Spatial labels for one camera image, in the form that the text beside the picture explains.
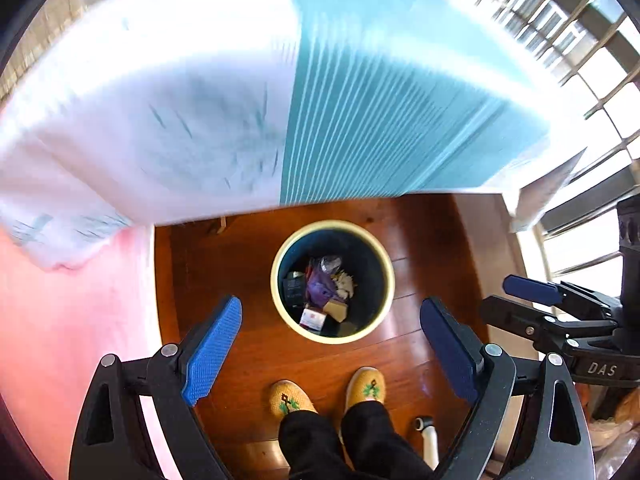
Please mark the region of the round cream rimmed trash bin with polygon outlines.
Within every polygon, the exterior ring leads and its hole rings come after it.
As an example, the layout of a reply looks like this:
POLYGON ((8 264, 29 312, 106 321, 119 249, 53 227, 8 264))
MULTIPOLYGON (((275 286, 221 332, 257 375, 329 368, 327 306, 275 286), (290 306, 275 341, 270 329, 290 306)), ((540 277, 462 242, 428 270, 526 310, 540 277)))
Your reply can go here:
POLYGON ((320 344, 349 344, 372 333, 390 312, 395 274, 385 248, 367 230, 318 221, 280 247, 270 290, 294 332, 320 344))

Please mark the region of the left yellow embroidered slipper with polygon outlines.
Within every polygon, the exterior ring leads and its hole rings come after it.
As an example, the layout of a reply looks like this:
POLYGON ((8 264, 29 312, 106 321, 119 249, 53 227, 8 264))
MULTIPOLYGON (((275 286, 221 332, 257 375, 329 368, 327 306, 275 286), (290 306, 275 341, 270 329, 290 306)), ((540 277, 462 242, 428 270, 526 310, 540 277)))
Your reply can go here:
POLYGON ((277 420, 282 420, 286 415, 294 412, 315 413, 317 411, 308 394, 295 382, 286 379, 271 386, 269 408, 277 420))

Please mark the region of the yellow embroidered slipper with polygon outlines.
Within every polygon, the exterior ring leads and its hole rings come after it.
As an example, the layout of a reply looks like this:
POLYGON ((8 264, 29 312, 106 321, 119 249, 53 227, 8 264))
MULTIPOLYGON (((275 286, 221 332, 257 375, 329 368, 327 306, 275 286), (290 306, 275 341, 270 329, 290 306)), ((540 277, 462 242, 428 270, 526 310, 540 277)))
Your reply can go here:
POLYGON ((295 382, 286 379, 271 386, 269 408, 277 420, 282 420, 286 415, 294 412, 315 413, 317 411, 308 394, 295 382))
POLYGON ((350 378, 345 394, 345 411, 362 402, 383 404, 386 398, 386 382, 380 370, 372 366, 358 368, 350 378))

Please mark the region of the white pipe on floor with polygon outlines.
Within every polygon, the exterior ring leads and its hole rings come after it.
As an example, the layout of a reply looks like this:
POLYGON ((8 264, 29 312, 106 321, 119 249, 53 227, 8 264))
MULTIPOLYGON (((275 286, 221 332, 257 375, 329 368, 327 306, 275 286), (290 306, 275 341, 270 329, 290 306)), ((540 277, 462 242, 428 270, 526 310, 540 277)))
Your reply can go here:
POLYGON ((439 464, 438 437, 431 416, 418 416, 414 420, 414 429, 421 435, 424 462, 435 470, 439 464))

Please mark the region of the right yellow embroidered slipper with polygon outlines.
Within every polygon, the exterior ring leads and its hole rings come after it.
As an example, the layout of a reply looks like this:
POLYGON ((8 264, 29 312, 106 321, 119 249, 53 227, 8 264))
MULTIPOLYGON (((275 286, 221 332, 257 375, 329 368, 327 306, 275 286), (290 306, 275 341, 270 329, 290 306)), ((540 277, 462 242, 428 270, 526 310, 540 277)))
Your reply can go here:
POLYGON ((345 411, 362 402, 383 404, 386 398, 386 382, 380 370, 372 366, 358 368, 350 378, 345 394, 345 411))

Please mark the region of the white red small box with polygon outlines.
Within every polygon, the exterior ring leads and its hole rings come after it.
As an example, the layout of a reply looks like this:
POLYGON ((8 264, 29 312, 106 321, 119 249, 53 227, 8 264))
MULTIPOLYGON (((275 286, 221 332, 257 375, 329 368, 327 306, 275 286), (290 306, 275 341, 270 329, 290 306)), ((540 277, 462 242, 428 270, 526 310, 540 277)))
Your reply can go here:
POLYGON ((326 314, 324 312, 305 308, 302 312, 302 316, 300 317, 299 325, 305 330, 320 333, 325 322, 326 314))

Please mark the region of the right black trouser leg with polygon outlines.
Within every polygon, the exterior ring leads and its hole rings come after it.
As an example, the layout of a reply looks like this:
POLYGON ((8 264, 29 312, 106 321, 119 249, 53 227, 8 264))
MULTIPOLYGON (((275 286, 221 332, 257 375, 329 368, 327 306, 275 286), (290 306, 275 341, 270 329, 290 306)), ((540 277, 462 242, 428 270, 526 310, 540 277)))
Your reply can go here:
POLYGON ((385 406, 363 401, 349 408, 342 437, 355 479, 431 479, 433 471, 394 429, 385 406))

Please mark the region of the black trouser leg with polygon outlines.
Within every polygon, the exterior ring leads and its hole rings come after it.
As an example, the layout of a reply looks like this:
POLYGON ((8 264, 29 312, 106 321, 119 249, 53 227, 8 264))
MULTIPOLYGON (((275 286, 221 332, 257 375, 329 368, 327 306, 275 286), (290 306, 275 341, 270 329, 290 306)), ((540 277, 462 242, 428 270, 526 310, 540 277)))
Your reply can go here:
POLYGON ((385 406, 363 401, 349 408, 342 437, 355 479, 431 479, 433 471, 394 429, 385 406))
POLYGON ((285 415, 280 422, 278 442, 290 466, 290 479, 338 480, 352 475, 336 430, 315 412, 295 411, 285 415))

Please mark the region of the left black trouser leg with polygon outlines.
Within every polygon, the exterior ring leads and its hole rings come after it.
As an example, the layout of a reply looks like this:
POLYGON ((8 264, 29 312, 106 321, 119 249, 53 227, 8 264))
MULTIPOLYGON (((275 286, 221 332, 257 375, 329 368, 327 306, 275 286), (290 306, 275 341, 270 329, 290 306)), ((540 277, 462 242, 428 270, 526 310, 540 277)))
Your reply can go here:
POLYGON ((338 480, 352 475, 336 430, 315 412, 295 411, 285 415, 280 422, 278 442, 290 466, 290 479, 338 480))

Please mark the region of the purple wrapper in bin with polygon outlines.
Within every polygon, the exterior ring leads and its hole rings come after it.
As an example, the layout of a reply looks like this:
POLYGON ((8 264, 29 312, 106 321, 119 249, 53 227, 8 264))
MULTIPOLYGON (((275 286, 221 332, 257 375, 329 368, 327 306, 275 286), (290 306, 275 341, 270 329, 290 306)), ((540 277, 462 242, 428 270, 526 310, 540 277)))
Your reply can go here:
POLYGON ((323 272, 320 266, 308 266, 305 280, 307 300, 313 306, 322 309, 330 300, 341 299, 331 275, 323 272))

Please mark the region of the teal white patterned tablecloth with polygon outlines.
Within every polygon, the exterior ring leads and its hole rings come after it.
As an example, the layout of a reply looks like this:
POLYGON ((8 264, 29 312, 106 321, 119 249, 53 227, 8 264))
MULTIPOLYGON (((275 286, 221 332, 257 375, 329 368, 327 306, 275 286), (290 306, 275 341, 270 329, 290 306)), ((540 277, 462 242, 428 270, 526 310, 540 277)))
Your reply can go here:
POLYGON ((1 112, 1 226, 46 268, 133 226, 567 176, 584 118, 464 0, 98 0, 1 112))

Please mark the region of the window security grille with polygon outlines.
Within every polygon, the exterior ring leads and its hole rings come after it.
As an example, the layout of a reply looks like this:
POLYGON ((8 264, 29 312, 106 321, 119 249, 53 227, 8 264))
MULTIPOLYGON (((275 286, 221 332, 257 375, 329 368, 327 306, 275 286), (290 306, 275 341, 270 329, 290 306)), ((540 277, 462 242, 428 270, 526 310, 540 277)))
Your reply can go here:
POLYGON ((525 269, 617 296, 616 205, 639 191, 639 29, 618 0, 468 0, 499 23, 585 119, 586 150, 541 218, 516 231, 525 269))

